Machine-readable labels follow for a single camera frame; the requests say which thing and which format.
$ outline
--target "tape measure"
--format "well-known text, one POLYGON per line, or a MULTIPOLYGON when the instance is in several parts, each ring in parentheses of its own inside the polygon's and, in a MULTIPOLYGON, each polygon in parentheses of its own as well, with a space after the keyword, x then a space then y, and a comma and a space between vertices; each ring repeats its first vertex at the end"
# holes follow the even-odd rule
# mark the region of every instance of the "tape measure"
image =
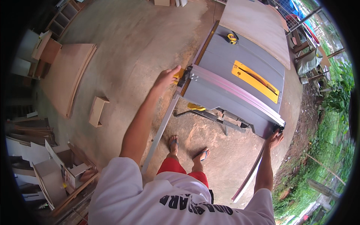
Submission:
POLYGON ((236 41, 237 41, 237 39, 235 38, 235 36, 232 33, 228 34, 225 39, 227 42, 229 42, 232 45, 235 45, 236 41))

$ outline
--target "red object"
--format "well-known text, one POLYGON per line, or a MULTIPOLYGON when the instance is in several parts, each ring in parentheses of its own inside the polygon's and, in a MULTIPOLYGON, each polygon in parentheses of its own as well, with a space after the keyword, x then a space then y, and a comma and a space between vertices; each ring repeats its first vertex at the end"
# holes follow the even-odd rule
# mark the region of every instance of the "red object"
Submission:
MULTIPOLYGON (((292 23, 295 23, 294 20, 297 20, 297 21, 300 21, 299 17, 295 14, 290 14, 290 15, 287 15, 285 17, 285 19, 289 22, 292 22, 292 23)), ((309 33, 311 34, 312 38, 316 41, 316 43, 320 44, 318 38, 315 36, 315 34, 312 32, 312 30, 310 29, 310 27, 306 24, 306 23, 303 23, 303 25, 306 27, 306 29, 309 31, 309 33)))
MULTIPOLYGON (((186 171, 180 165, 180 163, 171 157, 164 159, 164 161, 162 162, 160 169, 156 175, 158 175, 161 172, 166 172, 166 171, 186 174, 186 171)), ((203 184, 205 184, 207 186, 207 188, 209 188, 209 184, 207 182, 206 175, 203 172, 200 172, 200 171, 199 172, 191 172, 191 173, 188 173, 188 175, 201 181, 203 184)))

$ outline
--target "blue flip-flop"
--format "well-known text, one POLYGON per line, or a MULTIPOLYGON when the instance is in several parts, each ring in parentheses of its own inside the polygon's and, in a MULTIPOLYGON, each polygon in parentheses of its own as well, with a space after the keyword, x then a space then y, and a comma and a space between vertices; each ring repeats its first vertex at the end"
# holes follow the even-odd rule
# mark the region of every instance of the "blue flip-flop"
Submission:
POLYGON ((171 146, 173 143, 176 143, 176 144, 177 144, 177 147, 179 148, 179 143, 177 142, 176 139, 172 140, 172 142, 170 143, 170 146, 171 146))
POLYGON ((200 160, 200 161, 204 161, 204 160, 207 158, 207 151, 202 151, 201 154, 204 153, 204 152, 205 152, 205 158, 203 158, 203 159, 200 160))

